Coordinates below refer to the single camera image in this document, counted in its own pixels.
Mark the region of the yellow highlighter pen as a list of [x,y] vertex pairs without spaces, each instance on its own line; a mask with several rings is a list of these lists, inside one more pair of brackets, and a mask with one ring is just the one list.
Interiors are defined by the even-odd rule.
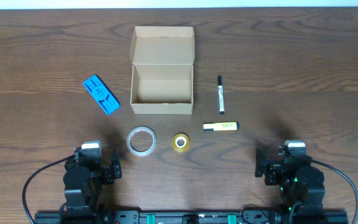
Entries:
[[218,122],[218,123],[204,123],[204,131],[235,131],[239,129],[237,121]]

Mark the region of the small yellow tape roll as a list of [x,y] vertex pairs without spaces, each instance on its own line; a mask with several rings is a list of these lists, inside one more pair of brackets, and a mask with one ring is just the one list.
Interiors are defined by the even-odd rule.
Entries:
[[176,134],[173,137],[172,146],[176,152],[179,152],[179,153],[186,152],[190,146],[190,139],[184,133]]

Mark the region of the black white marker pen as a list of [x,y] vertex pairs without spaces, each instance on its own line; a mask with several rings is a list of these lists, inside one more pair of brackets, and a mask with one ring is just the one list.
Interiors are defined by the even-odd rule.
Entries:
[[224,93],[223,93],[223,79],[218,75],[218,101],[219,101],[219,114],[224,114]]

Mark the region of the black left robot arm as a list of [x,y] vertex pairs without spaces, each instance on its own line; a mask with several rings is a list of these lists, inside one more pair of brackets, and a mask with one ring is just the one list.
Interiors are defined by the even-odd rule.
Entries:
[[73,158],[65,163],[63,176],[68,214],[72,217],[95,217],[99,213],[99,198],[104,185],[113,184],[122,177],[116,152],[110,164],[101,165],[97,149],[75,148]]

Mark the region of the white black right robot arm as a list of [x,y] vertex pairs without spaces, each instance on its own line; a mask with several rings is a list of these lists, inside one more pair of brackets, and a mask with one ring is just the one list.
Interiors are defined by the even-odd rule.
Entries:
[[281,160],[267,158],[256,150],[255,176],[266,185],[278,185],[285,205],[294,214],[317,216],[323,212],[324,174],[311,165],[304,147],[280,148]]

